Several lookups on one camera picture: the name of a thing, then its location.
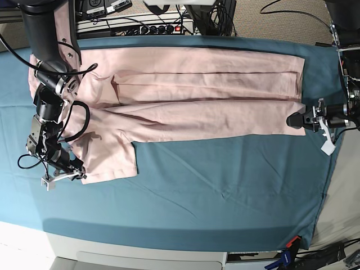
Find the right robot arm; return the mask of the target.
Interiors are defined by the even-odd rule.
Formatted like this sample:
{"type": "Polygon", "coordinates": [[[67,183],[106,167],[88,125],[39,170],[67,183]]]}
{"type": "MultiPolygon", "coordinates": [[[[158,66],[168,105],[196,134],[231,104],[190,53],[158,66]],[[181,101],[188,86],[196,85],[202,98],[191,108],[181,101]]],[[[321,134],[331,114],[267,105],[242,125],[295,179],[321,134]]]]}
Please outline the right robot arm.
{"type": "Polygon", "coordinates": [[[42,182],[50,185],[64,178],[85,179],[86,170],[79,158],[71,159],[61,144],[63,132],[74,106],[85,110],[83,128],[65,139],[80,137],[88,127],[90,112],[86,104],[75,100],[82,74],[82,64],[75,28],[74,1],[19,1],[28,41],[35,57],[31,76],[39,84],[33,103],[36,114],[26,142],[29,156],[53,175],[45,174],[42,182]]]}

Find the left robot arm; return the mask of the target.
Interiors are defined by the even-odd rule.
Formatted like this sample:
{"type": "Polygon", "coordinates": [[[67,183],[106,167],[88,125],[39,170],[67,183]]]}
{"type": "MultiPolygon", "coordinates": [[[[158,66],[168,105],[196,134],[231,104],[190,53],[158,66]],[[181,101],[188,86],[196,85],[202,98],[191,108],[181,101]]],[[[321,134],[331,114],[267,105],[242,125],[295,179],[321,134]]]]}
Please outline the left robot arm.
{"type": "Polygon", "coordinates": [[[342,128],[354,124],[359,130],[359,1],[326,1],[331,17],[330,29],[338,55],[338,73],[346,103],[325,105],[320,99],[317,106],[290,115],[286,123],[314,132],[328,128],[342,128]]]}

